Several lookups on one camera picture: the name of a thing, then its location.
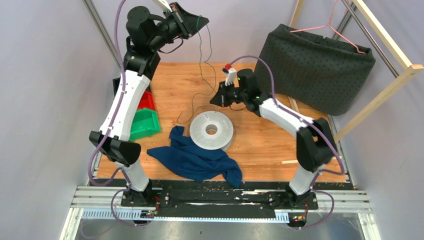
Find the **white cable spool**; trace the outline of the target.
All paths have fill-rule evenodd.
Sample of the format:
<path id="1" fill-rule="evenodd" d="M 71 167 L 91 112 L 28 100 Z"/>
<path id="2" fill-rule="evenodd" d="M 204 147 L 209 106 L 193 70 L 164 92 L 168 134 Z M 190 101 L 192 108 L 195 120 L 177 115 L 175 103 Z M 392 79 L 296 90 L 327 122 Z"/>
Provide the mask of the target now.
<path id="1" fill-rule="evenodd" d="M 197 115 L 189 126 L 192 141 L 205 150 L 227 150 L 235 130 L 232 121 L 218 111 L 205 111 Z"/>

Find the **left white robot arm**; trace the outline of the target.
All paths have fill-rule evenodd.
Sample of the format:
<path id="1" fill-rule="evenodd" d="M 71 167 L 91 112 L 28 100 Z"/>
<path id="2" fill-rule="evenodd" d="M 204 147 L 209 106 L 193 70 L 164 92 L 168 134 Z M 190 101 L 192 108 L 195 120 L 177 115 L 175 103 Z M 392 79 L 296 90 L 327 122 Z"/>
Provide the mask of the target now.
<path id="1" fill-rule="evenodd" d="M 156 4 L 163 16 L 152 14 L 145 6 L 128 12 L 126 54 L 119 61 L 117 93 L 100 129 L 89 134 L 95 152 L 115 163 L 126 178 L 123 196 L 141 206 L 148 206 L 154 196 L 152 182 L 139 160 L 141 146 L 130 141 L 136 108 L 161 60 L 160 49 L 176 39 L 189 39 L 209 23 L 208 18 L 187 12 L 177 2 L 158 0 Z"/>

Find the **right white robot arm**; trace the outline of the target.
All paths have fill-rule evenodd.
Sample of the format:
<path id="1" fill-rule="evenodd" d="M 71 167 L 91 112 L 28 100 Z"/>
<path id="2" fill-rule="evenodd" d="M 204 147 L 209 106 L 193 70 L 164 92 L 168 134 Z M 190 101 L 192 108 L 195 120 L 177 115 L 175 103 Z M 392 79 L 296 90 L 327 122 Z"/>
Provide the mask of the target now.
<path id="1" fill-rule="evenodd" d="M 334 156 L 336 144 L 328 121 L 306 117 L 274 100 L 270 93 L 260 90 L 251 69 L 237 71 L 226 65 L 222 72 L 225 80 L 219 83 L 211 104 L 223 108 L 244 104 L 249 112 L 275 123 L 295 138 L 299 166 L 282 200 L 291 208 L 299 208 L 310 194 L 317 174 Z"/>

